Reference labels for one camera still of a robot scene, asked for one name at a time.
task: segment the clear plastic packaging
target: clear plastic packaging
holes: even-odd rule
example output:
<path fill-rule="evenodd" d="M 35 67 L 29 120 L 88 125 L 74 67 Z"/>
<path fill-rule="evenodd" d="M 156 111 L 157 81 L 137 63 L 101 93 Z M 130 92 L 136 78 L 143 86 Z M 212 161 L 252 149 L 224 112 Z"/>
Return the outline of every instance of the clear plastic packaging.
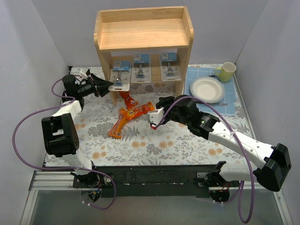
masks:
<path fill-rule="evenodd" d="M 180 67 L 175 52 L 161 53 L 160 74 L 162 81 L 181 81 Z"/>
<path fill-rule="evenodd" d="M 134 55 L 131 83 L 151 83 L 151 61 L 150 55 L 139 54 Z"/>
<path fill-rule="evenodd" d="M 112 69 L 110 82 L 114 85 L 109 91 L 129 91 L 131 66 L 129 61 L 115 61 Z"/>

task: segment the wooden shelf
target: wooden shelf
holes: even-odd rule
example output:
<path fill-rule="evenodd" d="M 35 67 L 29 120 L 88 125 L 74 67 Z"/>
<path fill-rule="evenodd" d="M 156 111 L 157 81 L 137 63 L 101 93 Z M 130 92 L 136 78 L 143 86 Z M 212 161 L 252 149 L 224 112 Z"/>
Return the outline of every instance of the wooden shelf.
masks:
<path fill-rule="evenodd" d="M 115 56 L 112 57 L 110 69 L 113 69 L 113 64 L 115 61 L 129 61 L 132 64 L 133 55 L 129 56 Z M 159 62 L 159 54 L 152 54 L 151 55 L 151 82 L 161 81 L 161 74 L 160 74 L 160 62 Z"/>
<path fill-rule="evenodd" d="M 98 11 L 94 43 L 109 80 L 116 60 L 132 62 L 133 56 L 112 57 L 111 52 L 139 49 L 177 49 L 182 81 L 175 82 L 175 93 L 182 93 L 194 40 L 194 29 L 186 6 L 129 8 Z M 152 81 L 161 81 L 159 54 L 151 55 Z M 116 106 L 117 91 L 110 92 Z"/>

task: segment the orange snack wrapper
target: orange snack wrapper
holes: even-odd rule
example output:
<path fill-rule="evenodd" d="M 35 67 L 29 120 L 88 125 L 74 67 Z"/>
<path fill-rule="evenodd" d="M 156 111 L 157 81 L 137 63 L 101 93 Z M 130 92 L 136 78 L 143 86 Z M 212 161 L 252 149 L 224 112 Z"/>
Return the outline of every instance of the orange snack wrapper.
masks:
<path fill-rule="evenodd" d="M 135 101 L 130 95 L 129 91 L 119 91 L 122 98 L 125 100 L 125 104 L 128 110 L 132 109 L 133 106 L 137 105 L 138 102 Z"/>
<path fill-rule="evenodd" d="M 116 124 L 112 127 L 112 129 L 108 132 L 108 135 L 111 137 L 115 137 L 120 139 L 122 137 L 121 130 L 128 123 L 128 120 L 125 118 L 123 113 L 119 112 L 119 118 Z"/>
<path fill-rule="evenodd" d="M 128 110 L 128 111 L 121 110 L 120 113 L 122 113 L 127 120 L 132 120 L 136 117 L 146 114 L 148 111 L 153 111 L 153 110 L 155 110 L 153 104 L 151 102 L 148 102 L 147 104 L 141 105 L 132 110 Z"/>

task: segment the mug handle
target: mug handle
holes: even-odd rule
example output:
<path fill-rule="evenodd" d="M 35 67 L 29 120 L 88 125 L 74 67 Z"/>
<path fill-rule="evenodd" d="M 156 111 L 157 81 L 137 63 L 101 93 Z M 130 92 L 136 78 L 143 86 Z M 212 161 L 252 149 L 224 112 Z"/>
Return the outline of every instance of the mug handle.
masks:
<path fill-rule="evenodd" d="M 216 75 L 216 76 L 219 76 L 219 75 L 220 75 L 220 72 L 217 73 L 217 69 L 222 69 L 222 67 L 217 67 L 217 68 L 215 68 L 215 75 Z"/>

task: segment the knife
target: knife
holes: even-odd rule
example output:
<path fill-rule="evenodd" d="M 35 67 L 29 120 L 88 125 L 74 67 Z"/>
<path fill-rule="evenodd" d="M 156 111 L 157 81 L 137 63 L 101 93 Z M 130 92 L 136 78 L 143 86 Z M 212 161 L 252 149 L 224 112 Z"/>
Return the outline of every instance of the knife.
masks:
<path fill-rule="evenodd" d="M 209 105 L 228 105 L 227 103 L 207 103 Z"/>

